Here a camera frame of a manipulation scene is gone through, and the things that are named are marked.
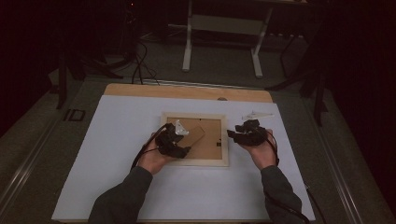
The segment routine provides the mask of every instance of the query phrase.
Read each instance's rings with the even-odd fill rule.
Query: dark background
[[[186,22],[187,1],[151,0],[139,6],[139,18],[158,36],[166,36],[167,23]],[[111,49],[122,54],[116,28],[123,25],[123,8],[122,1],[110,0],[14,1],[1,6],[0,136],[50,89],[47,75],[58,67],[59,34],[68,46],[93,58],[103,58]],[[386,0],[335,2],[314,41],[318,50],[305,58],[308,64],[326,60],[327,88],[393,214],[395,9],[395,2]],[[275,21],[276,17],[270,24],[273,33],[293,33]]]

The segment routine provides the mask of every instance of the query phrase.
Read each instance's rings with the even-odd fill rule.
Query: hand
[[[140,157],[139,162],[137,163],[137,166],[146,169],[152,175],[160,172],[163,166],[169,161],[175,160],[175,158],[161,154],[157,147],[158,146],[155,144],[155,138],[153,138],[145,150],[147,152]]]
[[[268,134],[268,140],[274,145],[274,139],[271,136],[273,131],[267,129],[267,132],[270,133]],[[248,147],[242,145],[239,146],[247,150],[247,152],[251,156],[251,159],[253,159],[254,164],[257,166],[257,168],[259,168],[259,170],[262,170],[267,166],[276,165],[276,155],[271,148],[271,145],[267,141],[256,147]]]

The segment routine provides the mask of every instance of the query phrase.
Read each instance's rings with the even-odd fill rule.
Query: gray carpet
[[[184,46],[179,42],[148,43],[146,66],[154,69],[161,84],[166,81],[226,85],[262,89],[284,80],[278,55],[285,44],[279,37],[264,41],[260,53],[262,67],[267,74],[257,79],[248,49],[209,48],[194,46],[189,73],[181,71]],[[135,64],[117,72],[123,80],[98,76],[90,71],[76,96],[69,97],[67,108],[86,110],[83,121],[60,121],[43,146],[43,153],[19,197],[9,209],[3,223],[55,223],[50,220],[79,147],[84,139],[100,96],[111,82],[130,82]],[[150,76],[143,70],[143,76]],[[283,91],[271,92],[284,121],[291,146],[301,169],[304,182],[318,201],[328,223],[349,223],[340,189],[328,159],[329,148],[347,183],[363,223],[396,223],[359,153],[353,136],[326,92],[325,105],[329,112],[322,114],[323,127],[312,119],[312,99],[301,98],[297,83]],[[26,153],[45,129],[48,119],[56,117],[56,96],[47,94],[3,138],[0,139],[0,190],[12,177]],[[314,206],[317,221],[323,223]]]

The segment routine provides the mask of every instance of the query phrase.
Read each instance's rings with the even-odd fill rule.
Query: floor
[[[287,40],[281,36],[264,40],[260,53],[265,73],[262,79],[254,77],[248,48],[219,41],[208,43],[202,38],[194,39],[190,72],[182,72],[182,36],[173,35],[166,43],[142,40],[147,47],[142,64],[145,84],[263,90],[285,80],[279,53]],[[144,46],[139,47],[141,56],[145,54]],[[298,62],[303,48],[303,40],[291,47],[285,58],[289,62],[288,72]],[[106,85],[132,82],[135,68],[133,63],[114,71],[124,79],[103,77],[90,68],[84,81],[69,77],[68,100],[63,109],[56,110],[57,95],[47,93],[0,139],[1,191],[7,189],[27,155],[37,152],[33,155],[35,162],[25,164],[24,186],[9,198],[9,207],[0,223],[56,223],[50,217]],[[57,71],[51,74],[54,82],[56,75]],[[301,83],[296,83],[271,94],[281,112],[304,182],[327,223],[396,223],[332,93],[325,92],[328,112],[322,113],[323,126],[319,127],[312,115],[313,98],[300,97],[300,86]],[[85,110],[86,116],[83,121],[64,120],[67,109]],[[313,223],[325,223],[315,206],[314,209],[317,220]]]

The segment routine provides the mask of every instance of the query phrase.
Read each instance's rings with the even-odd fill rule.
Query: person
[[[151,180],[169,161],[175,160],[161,154],[155,141],[148,144],[146,151],[136,167],[125,177],[122,183],[100,195],[91,210],[88,222],[94,224],[136,223],[139,210],[145,201]],[[303,223],[302,220],[286,209],[279,207],[271,199],[301,212],[302,202],[293,192],[288,179],[276,166],[276,155],[268,142],[257,147],[244,148],[251,156],[262,175],[262,186],[265,192],[265,208],[275,223]]]

